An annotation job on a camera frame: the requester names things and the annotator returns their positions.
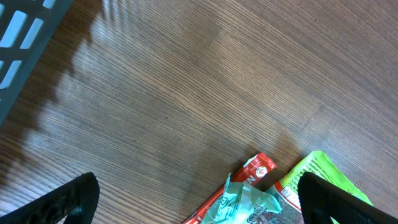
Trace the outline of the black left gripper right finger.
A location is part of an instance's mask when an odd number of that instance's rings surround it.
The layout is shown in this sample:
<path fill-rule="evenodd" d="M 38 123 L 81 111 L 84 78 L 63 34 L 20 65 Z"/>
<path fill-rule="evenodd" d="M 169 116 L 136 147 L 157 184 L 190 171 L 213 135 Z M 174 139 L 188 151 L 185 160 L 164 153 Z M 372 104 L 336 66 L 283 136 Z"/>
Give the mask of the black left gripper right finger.
<path fill-rule="evenodd" d="M 305 224 L 397 224 L 397 218 L 348 192 L 305 172 L 298 182 L 298 197 Z"/>

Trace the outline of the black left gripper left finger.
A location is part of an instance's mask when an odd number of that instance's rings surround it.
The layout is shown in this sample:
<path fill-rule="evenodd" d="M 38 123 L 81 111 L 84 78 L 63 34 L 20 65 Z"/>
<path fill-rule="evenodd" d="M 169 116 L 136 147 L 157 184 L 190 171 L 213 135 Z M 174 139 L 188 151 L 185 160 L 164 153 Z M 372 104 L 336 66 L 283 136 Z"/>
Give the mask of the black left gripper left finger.
<path fill-rule="evenodd" d="M 99 183 L 87 172 L 1 217 L 2 224 L 90 224 L 100 196 Z"/>

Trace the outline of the green snack bag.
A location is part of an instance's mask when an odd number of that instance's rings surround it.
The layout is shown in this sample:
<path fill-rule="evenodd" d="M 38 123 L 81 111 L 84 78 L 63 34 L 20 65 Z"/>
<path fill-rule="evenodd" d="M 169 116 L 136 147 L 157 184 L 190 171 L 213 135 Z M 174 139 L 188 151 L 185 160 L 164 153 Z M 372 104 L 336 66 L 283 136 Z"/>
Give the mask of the green snack bag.
<path fill-rule="evenodd" d="M 298 182 L 305 172 L 311 172 L 343 189 L 351 195 L 371 204 L 368 197 L 332 163 L 323 151 L 313 151 L 302 159 L 289 173 L 276 181 L 267 193 L 279 202 L 280 213 L 263 211 L 255 212 L 249 219 L 250 223 L 303 223 L 300 200 L 298 196 Z"/>

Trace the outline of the red coffee stick sachet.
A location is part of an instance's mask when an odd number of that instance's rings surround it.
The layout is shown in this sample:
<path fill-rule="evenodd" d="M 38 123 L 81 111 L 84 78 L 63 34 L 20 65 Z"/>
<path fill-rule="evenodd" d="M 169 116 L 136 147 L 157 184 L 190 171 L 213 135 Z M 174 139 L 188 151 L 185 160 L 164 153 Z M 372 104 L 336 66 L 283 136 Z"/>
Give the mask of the red coffee stick sachet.
<path fill-rule="evenodd" d="M 250 158 L 237 172 L 235 172 L 230 181 L 242 182 L 255 186 L 268 172 L 275 169 L 277 165 L 265 153 L 261 152 Z M 223 194 L 224 185 L 222 185 L 207 201 L 205 201 L 183 224 L 198 224 L 205 217 L 206 212 L 214 202 Z"/>

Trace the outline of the teal snack packet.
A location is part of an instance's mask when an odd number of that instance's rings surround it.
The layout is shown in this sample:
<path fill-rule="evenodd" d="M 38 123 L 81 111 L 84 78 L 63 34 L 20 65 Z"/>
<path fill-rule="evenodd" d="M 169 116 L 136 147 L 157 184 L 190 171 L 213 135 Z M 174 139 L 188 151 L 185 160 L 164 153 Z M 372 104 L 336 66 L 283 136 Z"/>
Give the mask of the teal snack packet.
<path fill-rule="evenodd" d="M 263 212 L 279 214 L 282 207 L 277 199 L 243 182 L 226 179 L 221 196 L 211 205 L 202 219 L 203 224 L 259 223 Z"/>

